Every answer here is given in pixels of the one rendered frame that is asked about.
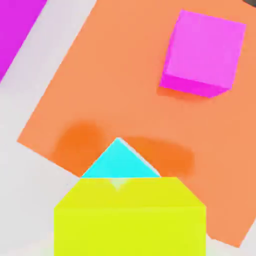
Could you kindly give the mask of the small yellow cube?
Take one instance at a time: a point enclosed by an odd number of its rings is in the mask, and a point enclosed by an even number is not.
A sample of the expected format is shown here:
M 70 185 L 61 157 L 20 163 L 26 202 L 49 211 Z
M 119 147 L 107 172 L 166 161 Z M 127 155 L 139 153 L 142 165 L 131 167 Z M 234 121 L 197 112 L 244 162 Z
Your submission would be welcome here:
M 54 256 L 206 256 L 206 207 L 176 177 L 81 178 L 53 226 Z

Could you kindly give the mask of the large orange box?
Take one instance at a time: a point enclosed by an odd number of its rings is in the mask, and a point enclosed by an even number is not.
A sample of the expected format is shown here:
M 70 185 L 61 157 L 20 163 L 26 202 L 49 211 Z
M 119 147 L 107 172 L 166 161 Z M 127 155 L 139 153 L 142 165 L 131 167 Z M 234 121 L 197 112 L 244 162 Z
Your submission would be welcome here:
M 159 88 L 181 9 L 246 25 L 232 89 Z M 18 141 L 82 175 L 117 137 L 207 207 L 207 234 L 239 247 L 256 219 L 256 8 L 243 0 L 97 0 Z

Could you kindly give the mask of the large magenta box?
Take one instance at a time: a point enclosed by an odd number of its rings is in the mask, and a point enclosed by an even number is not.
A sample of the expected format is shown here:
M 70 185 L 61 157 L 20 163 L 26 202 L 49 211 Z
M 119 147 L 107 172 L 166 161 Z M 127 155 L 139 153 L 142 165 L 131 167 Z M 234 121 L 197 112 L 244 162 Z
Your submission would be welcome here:
M 0 82 L 47 0 L 0 0 Z

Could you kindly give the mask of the small magenta cube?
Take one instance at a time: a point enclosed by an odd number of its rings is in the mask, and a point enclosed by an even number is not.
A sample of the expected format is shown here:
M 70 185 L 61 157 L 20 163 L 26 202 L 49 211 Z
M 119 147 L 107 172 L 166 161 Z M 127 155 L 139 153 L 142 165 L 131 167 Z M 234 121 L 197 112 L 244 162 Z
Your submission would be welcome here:
M 241 22 L 181 10 L 160 87 L 206 98 L 231 90 L 245 31 Z

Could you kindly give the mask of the small cyan cube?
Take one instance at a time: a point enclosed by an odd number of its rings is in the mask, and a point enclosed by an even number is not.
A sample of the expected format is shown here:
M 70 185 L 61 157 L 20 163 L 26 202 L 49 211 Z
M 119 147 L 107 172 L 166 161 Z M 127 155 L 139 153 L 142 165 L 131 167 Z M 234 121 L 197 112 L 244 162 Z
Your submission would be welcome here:
M 82 178 L 157 178 L 159 172 L 120 137 L 107 147 Z

